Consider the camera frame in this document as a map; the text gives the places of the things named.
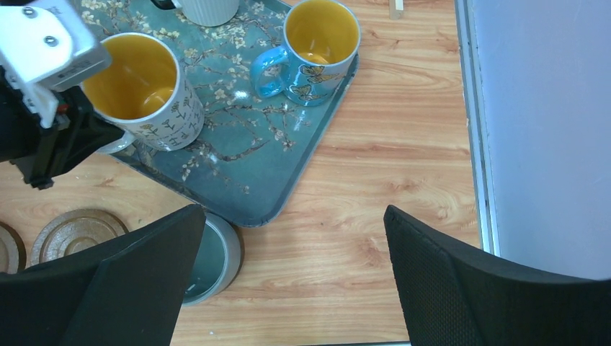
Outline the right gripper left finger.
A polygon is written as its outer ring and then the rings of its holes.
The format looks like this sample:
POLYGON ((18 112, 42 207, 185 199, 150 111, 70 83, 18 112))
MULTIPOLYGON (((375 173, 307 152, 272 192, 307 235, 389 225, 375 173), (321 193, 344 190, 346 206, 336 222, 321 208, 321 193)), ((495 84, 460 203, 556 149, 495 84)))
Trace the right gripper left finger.
POLYGON ((1 275, 3 345, 169 345, 205 228, 188 205, 75 254, 1 275))

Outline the grey ceramic mug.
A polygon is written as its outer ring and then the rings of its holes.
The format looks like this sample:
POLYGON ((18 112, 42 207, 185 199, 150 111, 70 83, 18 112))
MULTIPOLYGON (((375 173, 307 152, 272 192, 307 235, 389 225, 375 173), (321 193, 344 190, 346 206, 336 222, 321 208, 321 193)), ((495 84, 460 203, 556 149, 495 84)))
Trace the grey ceramic mug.
POLYGON ((220 216, 207 213, 182 305, 194 306, 225 290, 238 275, 242 262, 242 241, 234 227, 220 216))

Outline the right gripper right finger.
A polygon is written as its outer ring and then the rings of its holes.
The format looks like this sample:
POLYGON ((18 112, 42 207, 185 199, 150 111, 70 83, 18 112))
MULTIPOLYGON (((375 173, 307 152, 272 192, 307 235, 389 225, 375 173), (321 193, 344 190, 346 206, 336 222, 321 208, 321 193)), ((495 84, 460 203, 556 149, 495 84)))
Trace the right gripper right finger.
POLYGON ((383 217, 413 345, 608 345, 610 282, 511 262, 394 205, 383 217))

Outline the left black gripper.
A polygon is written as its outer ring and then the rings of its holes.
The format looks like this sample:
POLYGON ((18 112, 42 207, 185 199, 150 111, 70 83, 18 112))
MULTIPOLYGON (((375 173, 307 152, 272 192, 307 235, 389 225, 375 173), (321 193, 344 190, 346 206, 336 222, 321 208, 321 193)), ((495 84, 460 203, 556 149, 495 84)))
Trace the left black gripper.
POLYGON ((39 190, 124 135, 96 113, 79 86, 53 95, 59 100, 57 113, 51 127, 44 128, 1 69, 1 162, 14 165, 24 182, 39 190))

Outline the brown round coaster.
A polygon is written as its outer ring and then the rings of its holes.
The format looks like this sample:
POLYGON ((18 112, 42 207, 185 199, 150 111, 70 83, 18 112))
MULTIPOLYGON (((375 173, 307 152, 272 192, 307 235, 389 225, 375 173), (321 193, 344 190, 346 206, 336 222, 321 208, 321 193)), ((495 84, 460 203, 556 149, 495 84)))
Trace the brown round coaster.
POLYGON ((106 210, 72 210, 43 227, 33 243, 30 264, 33 266, 65 257, 127 232, 127 226, 106 210))
POLYGON ((27 253, 22 237, 1 222, 1 272, 15 274, 25 269, 27 253))

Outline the white floral mug yellow inside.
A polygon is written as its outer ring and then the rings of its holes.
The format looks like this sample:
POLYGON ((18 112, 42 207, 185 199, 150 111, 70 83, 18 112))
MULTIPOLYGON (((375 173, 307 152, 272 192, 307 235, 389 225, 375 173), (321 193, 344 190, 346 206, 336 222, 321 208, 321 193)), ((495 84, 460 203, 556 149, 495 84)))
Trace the white floral mug yellow inside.
POLYGON ((105 38, 111 64, 81 88, 97 113, 158 151, 197 139, 205 111, 177 57, 157 38, 124 32, 105 38))

